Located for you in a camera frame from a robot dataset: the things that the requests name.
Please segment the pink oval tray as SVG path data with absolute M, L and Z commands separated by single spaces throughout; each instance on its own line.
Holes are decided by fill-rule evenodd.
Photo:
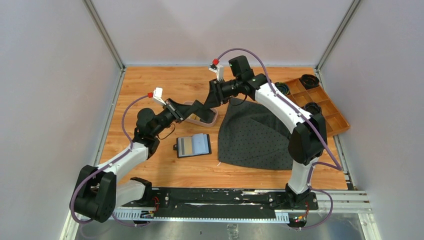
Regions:
M 193 103 L 193 101 L 186 101 L 183 104 L 191 105 L 192 103 Z M 194 124 L 194 125 L 201 126 L 201 127 L 211 128 L 216 124 L 216 121 L 218 119 L 218 110 L 216 108 L 212 108 L 212 110 L 216 113 L 215 117 L 213 118 L 213 121 L 202 121 L 202 120 L 193 121 L 193 120 L 190 119 L 190 116 L 187 119 L 185 119 L 185 121 L 189 122 L 191 124 Z

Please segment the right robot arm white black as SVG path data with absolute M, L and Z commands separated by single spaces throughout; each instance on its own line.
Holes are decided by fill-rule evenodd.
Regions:
M 228 103 L 231 97 L 239 94 L 266 107 L 289 130 L 288 153 L 293 160 L 285 194 L 281 200 L 274 197 L 269 205 L 288 205 L 292 209 L 305 205 L 312 195 L 310 178 L 313 165 L 318 162 L 327 144 L 325 118 L 320 113 L 307 112 L 278 93 L 267 73 L 254 73 L 246 56 L 240 55 L 229 60 L 234 76 L 229 81 L 224 80 L 224 68 L 219 63 L 219 59 L 215 58 L 209 65 L 209 70 L 216 74 L 216 78 L 209 81 L 209 93 L 197 116 L 206 123 L 212 121 L 215 117 L 212 109 Z

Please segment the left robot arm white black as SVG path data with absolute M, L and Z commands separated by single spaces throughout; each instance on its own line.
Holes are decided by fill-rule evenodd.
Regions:
M 79 224 L 92 221 L 103 223 L 114 210 L 131 201 L 149 206 L 153 201 L 151 183 L 133 178 L 125 184 L 118 182 L 137 165 L 152 157 L 159 144 L 159 134 L 173 123 L 180 123 L 195 114 L 207 118 L 210 110 L 199 101 L 191 105 L 168 98 L 159 114 L 150 108 L 137 113 L 136 127 L 129 145 L 121 153 L 97 166 L 86 165 L 78 175 L 69 203 L 70 214 Z

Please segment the black leather card holder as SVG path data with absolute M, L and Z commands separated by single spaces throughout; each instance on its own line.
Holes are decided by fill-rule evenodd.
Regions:
M 193 154 L 188 157 L 210 155 L 212 153 L 212 147 L 211 147 L 209 134 L 197 133 L 189 137 L 192 137 Z M 176 139 L 176 143 L 173 145 L 173 150 L 176 151 L 177 158 L 184 158 L 184 157 L 178 156 L 178 150 L 179 150 L 178 138 Z

